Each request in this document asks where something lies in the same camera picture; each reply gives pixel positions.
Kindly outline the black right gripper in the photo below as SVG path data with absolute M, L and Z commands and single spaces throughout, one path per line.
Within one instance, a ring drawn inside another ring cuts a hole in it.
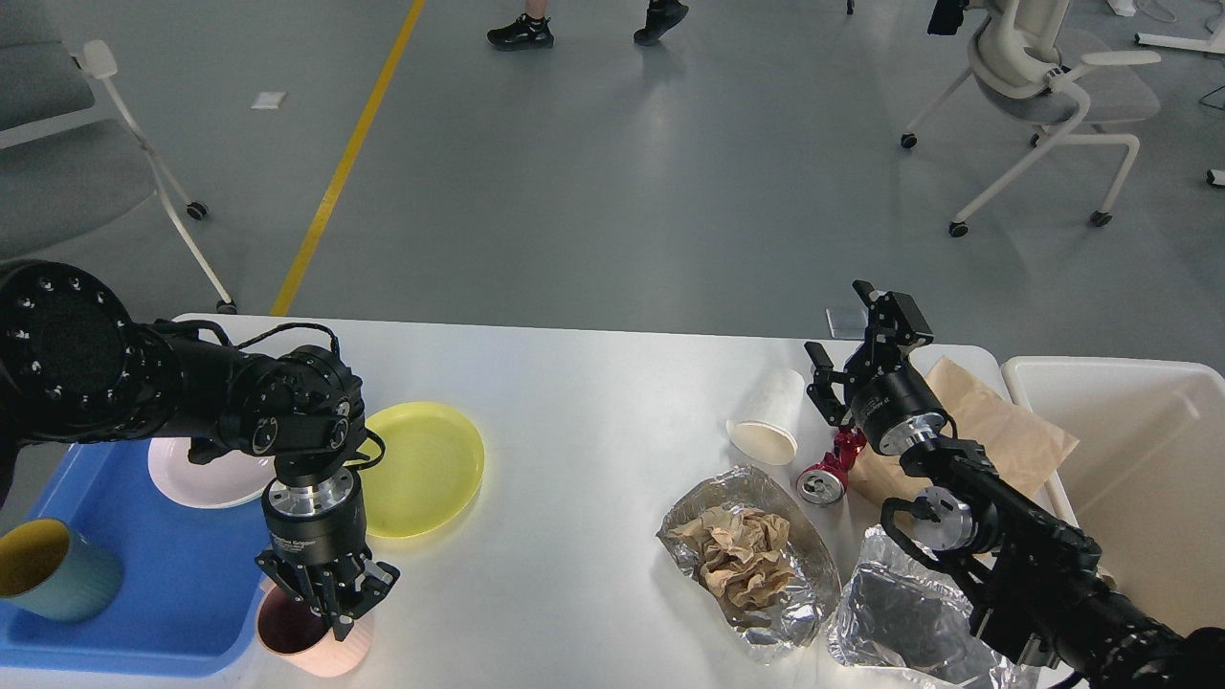
M 932 345 L 935 333 L 910 294 L 877 291 L 867 280 L 854 280 L 853 288 L 869 309 L 862 345 L 840 371 L 823 345 L 805 342 L 813 367 L 806 391 L 831 425 L 858 425 L 876 454 L 902 456 L 951 421 L 909 363 L 913 349 Z

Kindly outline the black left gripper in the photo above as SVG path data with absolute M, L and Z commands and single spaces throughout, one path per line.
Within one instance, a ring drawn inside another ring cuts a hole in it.
M 328 615 L 333 636 L 345 641 L 401 576 L 368 548 L 363 479 L 345 467 L 327 478 L 278 467 L 258 505 L 270 532 L 258 568 L 290 601 Z

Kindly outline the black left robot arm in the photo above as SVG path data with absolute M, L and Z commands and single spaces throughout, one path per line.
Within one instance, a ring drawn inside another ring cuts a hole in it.
M 387 598 L 401 574 L 368 548 L 359 479 L 379 436 L 336 336 L 274 358 L 209 320 L 135 322 L 96 276 L 45 260 L 2 264 L 1 318 L 4 493 L 43 443 L 187 436 L 195 465 L 268 456 L 258 568 L 338 641 Z

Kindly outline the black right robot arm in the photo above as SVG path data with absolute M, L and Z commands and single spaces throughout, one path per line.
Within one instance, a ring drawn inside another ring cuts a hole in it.
M 1182 636 L 1138 611 L 1099 576 L 1098 541 L 1011 487 L 980 443 L 946 436 L 952 417 L 909 359 L 933 340 L 922 311 L 909 294 L 853 286 L 862 345 L 843 370 L 805 345 L 809 397 L 831 425 L 858 425 L 876 454 L 932 481 L 915 499 L 884 499 L 880 523 L 967 595 L 974 636 L 1018 664 L 1067 664 L 1067 688 L 1221 687 L 1221 629 Z

